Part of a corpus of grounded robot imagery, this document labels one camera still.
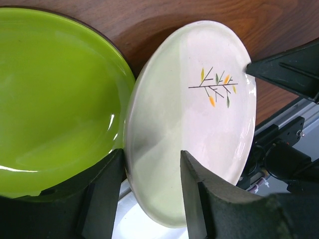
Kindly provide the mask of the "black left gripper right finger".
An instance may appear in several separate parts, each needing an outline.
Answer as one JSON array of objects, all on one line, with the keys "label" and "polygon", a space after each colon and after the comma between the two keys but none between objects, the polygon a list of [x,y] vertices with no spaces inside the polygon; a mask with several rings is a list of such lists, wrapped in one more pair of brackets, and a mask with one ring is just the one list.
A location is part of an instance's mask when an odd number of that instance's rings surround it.
[{"label": "black left gripper right finger", "polygon": [[317,195],[270,194],[238,188],[180,152],[180,174],[191,239],[317,239]]}]

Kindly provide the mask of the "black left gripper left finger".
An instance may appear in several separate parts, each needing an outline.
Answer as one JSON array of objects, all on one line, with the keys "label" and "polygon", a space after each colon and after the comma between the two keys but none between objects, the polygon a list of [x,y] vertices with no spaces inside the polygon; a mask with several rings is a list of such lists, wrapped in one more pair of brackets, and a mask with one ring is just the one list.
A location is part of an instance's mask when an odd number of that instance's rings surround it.
[{"label": "black left gripper left finger", "polygon": [[2,239],[110,239],[124,174],[115,149],[38,196],[0,198]]}]

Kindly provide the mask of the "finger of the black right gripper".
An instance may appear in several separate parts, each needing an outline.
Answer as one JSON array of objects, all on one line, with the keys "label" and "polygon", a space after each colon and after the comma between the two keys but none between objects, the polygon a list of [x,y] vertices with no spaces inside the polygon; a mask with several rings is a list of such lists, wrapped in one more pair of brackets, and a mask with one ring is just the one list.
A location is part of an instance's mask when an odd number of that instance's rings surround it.
[{"label": "finger of the black right gripper", "polygon": [[319,41],[252,62],[246,74],[262,79],[311,102],[319,102]]}]

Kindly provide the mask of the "cream green branch plate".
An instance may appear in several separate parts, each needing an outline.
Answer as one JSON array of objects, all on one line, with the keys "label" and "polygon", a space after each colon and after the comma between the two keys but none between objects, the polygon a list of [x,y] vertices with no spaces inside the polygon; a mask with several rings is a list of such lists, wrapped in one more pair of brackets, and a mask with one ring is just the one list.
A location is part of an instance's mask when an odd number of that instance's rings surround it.
[{"label": "cream green branch plate", "polygon": [[256,123],[256,82],[246,47],[226,25],[202,20],[173,32],[142,68],[125,120],[124,151],[142,210],[186,226],[180,153],[236,184]]}]

